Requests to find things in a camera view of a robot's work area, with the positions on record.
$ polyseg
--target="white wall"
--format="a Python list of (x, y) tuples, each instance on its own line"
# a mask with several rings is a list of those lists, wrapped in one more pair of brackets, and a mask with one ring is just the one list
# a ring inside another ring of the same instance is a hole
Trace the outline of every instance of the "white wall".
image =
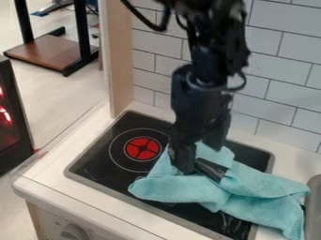
[[(134, 0), (153, 22), (161, 7)], [(248, 0), (248, 85), (234, 102), (233, 128), (321, 153), (320, 0)], [(133, 18), (135, 99), (169, 108), (174, 69), (190, 60), (174, 19), (165, 35)]]

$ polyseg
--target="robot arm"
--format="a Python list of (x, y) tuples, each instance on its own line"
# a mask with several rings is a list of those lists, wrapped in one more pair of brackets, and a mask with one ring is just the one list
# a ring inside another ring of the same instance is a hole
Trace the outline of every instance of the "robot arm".
[[(128, 0), (121, 1), (155, 31), (166, 31), (172, 11), (186, 30), (191, 64), (180, 67), (172, 76), (176, 122), (170, 133), (169, 154), (183, 173), (206, 170), (213, 178), (217, 169), (196, 159), (196, 143), (202, 141), (221, 150), (230, 127), (233, 93), (246, 84), (242, 68), (248, 65), (250, 51), (245, 40), (243, 0), (156, 0), (164, 5), (160, 25), (146, 19)], [(228, 77), (236, 74), (243, 83), (228, 86)]]

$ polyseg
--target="crumpled towel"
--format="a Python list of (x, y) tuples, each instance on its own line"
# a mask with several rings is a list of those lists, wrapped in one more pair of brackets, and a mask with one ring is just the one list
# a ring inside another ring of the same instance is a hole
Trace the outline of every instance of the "crumpled towel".
[(219, 184), (200, 175), (184, 175), (171, 164), (167, 149), (145, 178), (129, 186), (144, 200), (163, 203), (200, 203), (209, 211), (223, 211), (235, 218), (279, 229), (287, 239), (304, 239), (300, 199), (309, 188), (289, 179), (262, 173), (234, 161), (226, 147), (216, 152), (197, 143), (197, 157), (226, 168)]

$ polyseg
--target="white countertop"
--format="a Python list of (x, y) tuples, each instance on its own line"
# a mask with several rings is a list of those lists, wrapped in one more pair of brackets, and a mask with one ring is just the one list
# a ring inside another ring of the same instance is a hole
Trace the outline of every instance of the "white countertop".
[[(129, 109), (173, 121), (172, 112), (138, 102), (132, 102)], [(67, 166), (78, 157), (97, 137), (113, 123), (107, 107), (74, 130), (58, 146), (14, 182), (17, 194), (56, 214), (63, 214), (70, 220), (97, 232), (108, 231), (111, 236), (125, 239), (209, 239), (197, 232), (176, 225), (164, 218), (121, 202), (91, 187), (68, 179), (64, 175)], [(306, 184), (321, 173), (321, 155), (298, 149), (279, 142), (269, 141), (243, 132), (231, 131), (229, 139), (268, 150), (275, 155), (273, 174)], [(259, 227), (255, 239), (284, 239), (281, 235)]]

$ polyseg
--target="oven door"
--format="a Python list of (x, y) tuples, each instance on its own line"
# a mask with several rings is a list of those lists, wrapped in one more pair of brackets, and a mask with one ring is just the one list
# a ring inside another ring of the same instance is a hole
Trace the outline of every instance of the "oven door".
[(32, 154), (31, 137), (12, 66), (0, 55), (0, 176)]

